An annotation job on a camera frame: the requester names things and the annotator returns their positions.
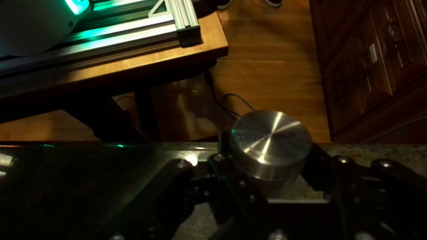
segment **granite countertop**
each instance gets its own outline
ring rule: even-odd
[[[329,143],[320,147],[330,155],[345,155],[364,166],[377,158],[389,158],[427,177],[427,145]],[[26,225],[19,231],[37,232],[40,237],[56,239],[81,239],[82,232],[97,229],[100,223],[120,211],[168,160],[192,156],[202,161],[216,151],[216,143],[0,146],[1,154],[12,156],[18,162],[38,160],[28,181],[30,185],[25,188],[26,201],[20,212],[25,216]],[[322,193],[314,192],[299,177],[293,186],[284,188],[283,197],[318,199]],[[182,224],[174,239],[208,239],[215,231],[209,206],[202,204]]]

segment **brushed aluminum cap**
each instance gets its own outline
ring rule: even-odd
[[[264,181],[297,177],[313,142],[301,122],[278,111],[254,111],[241,117],[230,134],[232,161]]]

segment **shoe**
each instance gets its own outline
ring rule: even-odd
[[[282,0],[265,0],[265,2],[272,8],[278,8],[282,5]]]
[[[217,7],[217,9],[224,11],[231,5],[231,2],[233,2],[233,0],[220,0],[220,5]]]

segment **wooden cabinet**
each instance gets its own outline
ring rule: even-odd
[[[332,140],[360,142],[427,112],[427,0],[310,4]]]
[[[345,42],[328,69],[325,70],[325,95],[333,131],[362,115],[359,90],[355,85],[348,43]]]

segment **wooden floor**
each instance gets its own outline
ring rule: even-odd
[[[301,121],[318,143],[329,142],[309,0],[234,0],[220,13],[229,55],[211,70],[218,98],[235,93],[255,109],[278,110]],[[152,89],[162,140],[188,141],[230,129],[233,121],[215,105],[202,76]],[[131,98],[119,104],[134,112]],[[230,97],[227,106],[250,109]],[[64,111],[0,125],[0,140],[97,140]]]

